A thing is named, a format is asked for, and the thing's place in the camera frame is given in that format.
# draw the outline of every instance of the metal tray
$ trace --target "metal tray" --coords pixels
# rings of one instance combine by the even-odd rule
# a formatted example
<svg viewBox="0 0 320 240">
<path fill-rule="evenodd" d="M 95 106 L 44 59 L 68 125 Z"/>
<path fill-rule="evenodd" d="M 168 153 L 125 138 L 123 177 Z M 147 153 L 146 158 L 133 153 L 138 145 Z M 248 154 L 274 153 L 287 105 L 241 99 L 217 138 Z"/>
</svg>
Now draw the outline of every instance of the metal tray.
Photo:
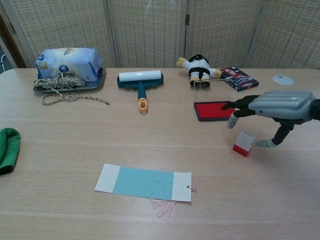
<svg viewBox="0 0 320 240">
<path fill-rule="evenodd" d="M 78 90 L 88 90 L 88 89 L 95 89 L 97 87 L 100 87 L 104 82 L 106 78 L 106 69 L 100 68 L 98 71 L 98 79 L 97 81 L 86 81 L 84 86 L 81 87 L 73 87 L 73 88 L 56 88 L 59 92 L 72 92 L 72 91 L 78 91 Z M 33 91 L 37 93 L 53 93 L 51 89 L 45 89 L 40 86 L 33 87 Z"/>
</svg>

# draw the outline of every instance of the brayer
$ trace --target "brayer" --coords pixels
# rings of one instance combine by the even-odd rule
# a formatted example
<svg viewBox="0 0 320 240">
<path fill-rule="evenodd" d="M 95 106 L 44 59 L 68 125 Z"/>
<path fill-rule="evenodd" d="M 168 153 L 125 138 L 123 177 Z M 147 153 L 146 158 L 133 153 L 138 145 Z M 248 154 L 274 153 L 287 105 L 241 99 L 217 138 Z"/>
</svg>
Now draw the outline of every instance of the brayer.
<svg viewBox="0 0 320 240">
<path fill-rule="evenodd" d="M 145 114 L 148 112 L 146 87 L 164 84 L 164 76 L 160 70 L 121 72 L 116 81 L 119 88 L 138 88 L 138 107 Z"/>
</svg>

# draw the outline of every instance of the plush doll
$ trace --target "plush doll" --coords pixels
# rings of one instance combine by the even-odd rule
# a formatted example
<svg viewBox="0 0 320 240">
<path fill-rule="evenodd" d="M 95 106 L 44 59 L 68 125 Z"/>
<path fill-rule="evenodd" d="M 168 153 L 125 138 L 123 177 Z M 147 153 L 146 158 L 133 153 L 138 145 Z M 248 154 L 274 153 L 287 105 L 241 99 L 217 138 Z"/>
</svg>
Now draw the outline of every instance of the plush doll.
<svg viewBox="0 0 320 240">
<path fill-rule="evenodd" d="M 179 67 L 188 69 L 190 77 L 190 85 L 203 87 L 210 87 L 210 76 L 214 78 L 221 77 L 221 71 L 219 69 L 211 68 L 209 66 L 208 60 L 201 54 L 197 54 L 186 60 L 183 57 L 179 57 L 178 62 L 176 63 Z"/>
</svg>

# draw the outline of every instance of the green cloth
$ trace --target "green cloth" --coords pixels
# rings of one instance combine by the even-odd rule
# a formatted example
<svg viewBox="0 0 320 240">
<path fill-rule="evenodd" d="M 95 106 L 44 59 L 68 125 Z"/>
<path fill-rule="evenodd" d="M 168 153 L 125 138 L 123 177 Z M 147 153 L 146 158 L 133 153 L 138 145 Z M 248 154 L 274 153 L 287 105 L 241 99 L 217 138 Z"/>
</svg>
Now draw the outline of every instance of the green cloth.
<svg viewBox="0 0 320 240">
<path fill-rule="evenodd" d="M 0 175 L 10 173 L 20 148 L 20 133 L 13 128 L 0 131 Z"/>
</svg>

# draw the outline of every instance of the gray robot arm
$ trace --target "gray robot arm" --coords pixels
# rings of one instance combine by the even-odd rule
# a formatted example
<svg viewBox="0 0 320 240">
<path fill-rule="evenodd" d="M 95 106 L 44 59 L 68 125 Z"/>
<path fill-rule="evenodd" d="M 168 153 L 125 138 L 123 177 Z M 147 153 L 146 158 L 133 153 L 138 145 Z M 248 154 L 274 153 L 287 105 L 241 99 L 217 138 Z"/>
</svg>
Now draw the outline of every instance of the gray robot arm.
<svg viewBox="0 0 320 240">
<path fill-rule="evenodd" d="M 256 143 L 259 147 L 271 148 L 283 142 L 294 126 L 312 119 L 320 120 L 320 100 L 310 91 L 268 91 L 262 95 L 249 95 L 222 107 L 239 109 L 228 120 L 232 129 L 239 118 L 260 115 L 280 123 L 274 138 Z"/>
</svg>

